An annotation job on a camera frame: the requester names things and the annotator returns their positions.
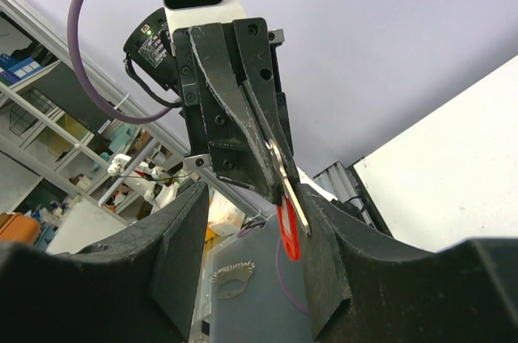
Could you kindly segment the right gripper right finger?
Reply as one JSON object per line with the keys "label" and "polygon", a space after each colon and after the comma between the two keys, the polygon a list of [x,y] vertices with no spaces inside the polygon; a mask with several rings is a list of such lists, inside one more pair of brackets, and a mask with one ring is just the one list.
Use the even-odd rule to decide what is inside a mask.
{"label": "right gripper right finger", "polygon": [[517,242],[468,239],[428,252],[391,238],[310,186],[300,245],[318,342],[514,342]]}

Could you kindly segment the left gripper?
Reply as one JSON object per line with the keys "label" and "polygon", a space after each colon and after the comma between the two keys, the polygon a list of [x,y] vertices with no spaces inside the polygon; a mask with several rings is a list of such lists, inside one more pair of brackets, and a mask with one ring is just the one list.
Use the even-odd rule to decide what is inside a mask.
{"label": "left gripper", "polygon": [[279,45],[259,17],[172,33],[191,156],[207,157],[219,180],[272,204],[285,181],[299,183]]}

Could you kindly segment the red key tag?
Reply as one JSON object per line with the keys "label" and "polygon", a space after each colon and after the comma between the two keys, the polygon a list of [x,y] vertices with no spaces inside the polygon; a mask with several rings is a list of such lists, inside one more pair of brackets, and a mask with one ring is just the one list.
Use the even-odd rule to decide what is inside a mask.
{"label": "red key tag", "polygon": [[280,237],[287,257],[298,261],[301,257],[299,236],[297,232],[297,218],[295,209],[287,197],[282,198],[281,205],[277,206]]}

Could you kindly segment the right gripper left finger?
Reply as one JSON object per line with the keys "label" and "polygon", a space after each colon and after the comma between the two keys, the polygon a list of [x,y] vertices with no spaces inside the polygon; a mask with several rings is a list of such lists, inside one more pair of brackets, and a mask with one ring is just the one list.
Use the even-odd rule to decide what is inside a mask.
{"label": "right gripper left finger", "polygon": [[209,209],[203,182],[79,252],[1,244],[4,342],[186,342]]}

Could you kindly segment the silver key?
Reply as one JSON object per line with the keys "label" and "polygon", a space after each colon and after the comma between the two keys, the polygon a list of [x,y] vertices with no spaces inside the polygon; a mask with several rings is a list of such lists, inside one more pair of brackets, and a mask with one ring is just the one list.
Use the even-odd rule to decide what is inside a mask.
{"label": "silver key", "polygon": [[291,186],[291,182],[288,179],[288,174],[283,165],[280,150],[277,147],[276,142],[274,140],[269,140],[266,143],[266,145],[267,145],[268,149],[270,150],[270,153],[273,158],[274,166],[280,176],[283,192],[284,192],[285,196],[291,201],[291,204],[295,210],[295,215],[299,221],[300,226],[304,230],[305,234],[307,236],[310,236],[311,228],[310,228],[309,222],[306,218],[306,215],[304,214],[301,204],[299,203],[299,199],[295,194],[295,190]]}

